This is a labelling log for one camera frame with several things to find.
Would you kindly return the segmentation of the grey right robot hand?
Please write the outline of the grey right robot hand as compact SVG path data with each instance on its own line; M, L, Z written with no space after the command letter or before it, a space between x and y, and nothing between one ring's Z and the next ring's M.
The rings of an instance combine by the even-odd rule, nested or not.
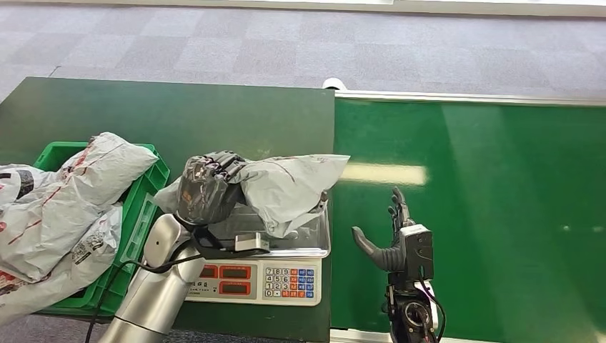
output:
M405 267L406 252L401 243L400 231L404 227L414 226L405 197L398 187L392 188L392 207L388 207L391 216L393 239L390 247L379 248L366 238L359 227L352 227L353 240L358 248L381 270L401 272Z

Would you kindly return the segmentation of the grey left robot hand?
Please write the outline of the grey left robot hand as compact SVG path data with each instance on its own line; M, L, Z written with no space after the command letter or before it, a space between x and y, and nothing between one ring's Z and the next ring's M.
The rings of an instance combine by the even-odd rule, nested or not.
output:
M224 221L237 203L246 203L235 180L246 165L244 158L232 151L190 157L179 183L176 215L197 225Z

